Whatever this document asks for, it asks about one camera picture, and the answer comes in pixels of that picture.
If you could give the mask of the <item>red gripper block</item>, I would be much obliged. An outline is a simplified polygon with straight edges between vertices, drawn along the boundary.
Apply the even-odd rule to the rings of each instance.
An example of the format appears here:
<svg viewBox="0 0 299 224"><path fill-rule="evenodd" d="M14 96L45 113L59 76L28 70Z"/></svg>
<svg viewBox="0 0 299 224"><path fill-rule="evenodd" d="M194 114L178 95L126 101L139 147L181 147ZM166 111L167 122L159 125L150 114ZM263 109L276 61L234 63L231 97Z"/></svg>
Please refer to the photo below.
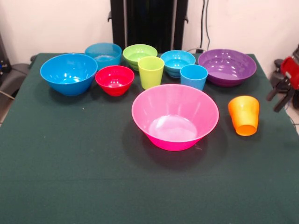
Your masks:
<svg viewBox="0 0 299 224"><path fill-rule="evenodd" d="M289 89L285 96L280 99L280 101L274 106L274 112L280 112L293 97L295 90L299 89L299 63L294 59L294 57L289 56L282 62L281 72L289 80L294 89ZM267 100L271 101L274 96L279 93L283 86L284 81L279 81L267 95Z"/></svg>

